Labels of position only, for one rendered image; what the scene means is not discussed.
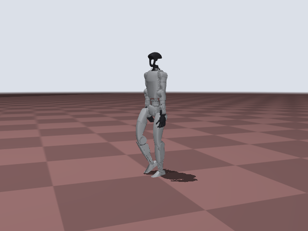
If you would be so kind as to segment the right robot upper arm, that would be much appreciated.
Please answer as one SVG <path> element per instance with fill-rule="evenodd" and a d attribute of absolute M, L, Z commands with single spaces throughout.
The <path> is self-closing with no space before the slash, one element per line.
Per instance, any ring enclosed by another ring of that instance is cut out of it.
<path fill-rule="evenodd" d="M 147 75 L 147 72 L 146 72 L 146 73 L 144 73 L 145 85 L 146 85 L 146 87 L 147 87 L 146 75 Z M 144 94 L 148 95 L 148 93 L 147 93 L 147 88 L 144 90 Z"/>

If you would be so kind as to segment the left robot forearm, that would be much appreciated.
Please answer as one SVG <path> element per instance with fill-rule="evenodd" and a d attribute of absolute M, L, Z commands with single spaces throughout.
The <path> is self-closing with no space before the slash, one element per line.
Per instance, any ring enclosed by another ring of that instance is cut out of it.
<path fill-rule="evenodd" d="M 160 110 L 162 110 L 162 114 L 164 115 L 166 114 L 166 93 L 164 90 L 161 91 L 161 96 L 162 97 L 159 98 L 159 101 L 160 101 L 159 108 Z"/>

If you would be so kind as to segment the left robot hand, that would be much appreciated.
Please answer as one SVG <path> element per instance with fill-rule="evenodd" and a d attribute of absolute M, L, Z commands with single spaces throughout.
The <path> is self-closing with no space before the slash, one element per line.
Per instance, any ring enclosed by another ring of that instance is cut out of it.
<path fill-rule="evenodd" d="M 159 126 L 157 126 L 158 128 L 162 128 L 166 125 L 165 115 L 166 114 L 163 115 L 162 110 L 160 110 L 160 117 L 159 117 L 159 120 L 158 120 L 158 122 L 160 122 L 160 123 L 159 123 Z M 158 124 L 158 122 L 156 124 Z"/>

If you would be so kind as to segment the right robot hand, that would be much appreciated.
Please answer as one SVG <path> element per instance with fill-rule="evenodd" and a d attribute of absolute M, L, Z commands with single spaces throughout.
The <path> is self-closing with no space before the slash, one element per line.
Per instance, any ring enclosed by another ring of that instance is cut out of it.
<path fill-rule="evenodd" d="M 147 108 L 147 106 L 145 107 Z M 151 116 L 151 117 L 147 117 L 147 119 L 150 121 L 150 122 L 154 122 L 154 118 Z"/>

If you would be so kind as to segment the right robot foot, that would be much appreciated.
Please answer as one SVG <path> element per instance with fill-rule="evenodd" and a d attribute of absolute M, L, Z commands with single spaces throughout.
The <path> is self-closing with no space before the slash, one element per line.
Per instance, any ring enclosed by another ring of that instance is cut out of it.
<path fill-rule="evenodd" d="M 154 160 L 154 163 L 152 163 L 152 165 L 148 165 L 147 169 L 144 171 L 144 173 L 149 173 L 153 168 L 155 168 L 157 166 L 157 161 Z"/>

